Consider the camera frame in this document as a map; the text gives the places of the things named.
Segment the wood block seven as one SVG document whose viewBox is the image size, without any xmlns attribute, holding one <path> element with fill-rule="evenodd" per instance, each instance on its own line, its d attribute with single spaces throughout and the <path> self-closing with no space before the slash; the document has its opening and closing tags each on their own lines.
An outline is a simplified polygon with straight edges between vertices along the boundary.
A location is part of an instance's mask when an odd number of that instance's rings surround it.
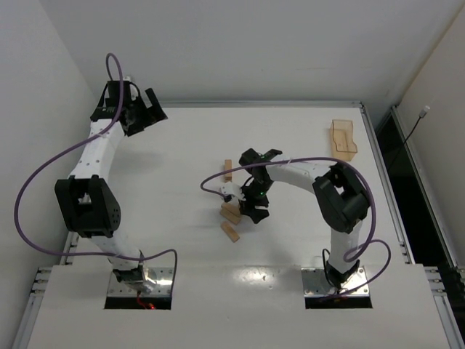
<svg viewBox="0 0 465 349">
<path fill-rule="evenodd" d="M 225 182 L 231 182 L 233 180 L 233 175 L 232 172 L 230 171 L 233 167 L 233 163 L 231 159 L 225 159 L 224 162 L 224 170 L 227 171 L 227 173 L 224 174 L 224 181 Z"/>
</svg>

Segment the wood block six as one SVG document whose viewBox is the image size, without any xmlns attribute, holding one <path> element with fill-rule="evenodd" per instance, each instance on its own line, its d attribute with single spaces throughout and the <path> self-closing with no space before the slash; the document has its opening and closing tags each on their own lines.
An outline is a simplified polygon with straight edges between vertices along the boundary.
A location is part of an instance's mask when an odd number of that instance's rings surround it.
<svg viewBox="0 0 465 349">
<path fill-rule="evenodd" d="M 229 222 L 222 222 L 220 225 L 222 231 L 228 236 L 231 242 L 235 243 L 240 239 L 239 234 L 235 231 L 234 227 Z"/>
</svg>

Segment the clear amber plastic box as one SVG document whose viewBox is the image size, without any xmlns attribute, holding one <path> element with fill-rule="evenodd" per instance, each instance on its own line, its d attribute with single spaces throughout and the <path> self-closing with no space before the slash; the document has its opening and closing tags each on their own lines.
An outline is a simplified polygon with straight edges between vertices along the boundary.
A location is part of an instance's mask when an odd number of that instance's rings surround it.
<svg viewBox="0 0 465 349">
<path fill-rule="evenodd" d="M 353 139 L 353 123 L 350 120 L 333 119 L 329 129 L 331 155 L 335 159 L 351 162 L 357 154 Z"/>
</svg>

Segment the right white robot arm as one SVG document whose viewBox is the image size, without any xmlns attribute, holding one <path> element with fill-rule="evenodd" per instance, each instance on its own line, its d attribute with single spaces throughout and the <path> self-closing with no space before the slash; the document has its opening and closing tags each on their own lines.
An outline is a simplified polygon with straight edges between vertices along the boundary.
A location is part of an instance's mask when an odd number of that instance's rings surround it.
<svg viewBox="0 0 465 349">
<path fill-rule="evenodd" d="M 240 188 L 244 200 L 242 215 L 257 224 L 269 217 L 267 192 L 274 182 L 284 182 L 315 195 L 323 219 L 331 228 L 331 250 L 323 267 L 329 284 L 338 289 L 357 270 L 359 259 L 347 262 L 344 254 L 359 242 L 360 229 L 370 207 L 368 194 L 349 167 L 337 163 L 319 170 L 306 162 L 284 164 L 282 152 L 272 149 L 264 154 L 249 148 L 239 164 L 249 166 L 250 184 Z"/>
</svg>

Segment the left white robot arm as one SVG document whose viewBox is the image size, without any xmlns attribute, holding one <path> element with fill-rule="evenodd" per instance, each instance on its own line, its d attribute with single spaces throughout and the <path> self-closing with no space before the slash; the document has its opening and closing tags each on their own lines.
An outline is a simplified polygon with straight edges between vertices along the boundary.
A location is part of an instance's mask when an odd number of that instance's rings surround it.
<svg viewBox="0 0 465 349">
<path fill-rule="evenodd" d="M 159 121 L 166 120 L 153 89 L 132 95 L 134 83 L 109 81 L 91 115 L 91 142 L 66 179 L 55 183 L 54 191 L 65 225 L 70 232 L 91 241 L 108 254 L 117 281 L 142 284 L 148 269 L 142 252 L 133 245 L 119 226 L 121 207 L 108 185 L 108 176 L 116 150 L 124 137 L 134 136 Z"/>
</svg>

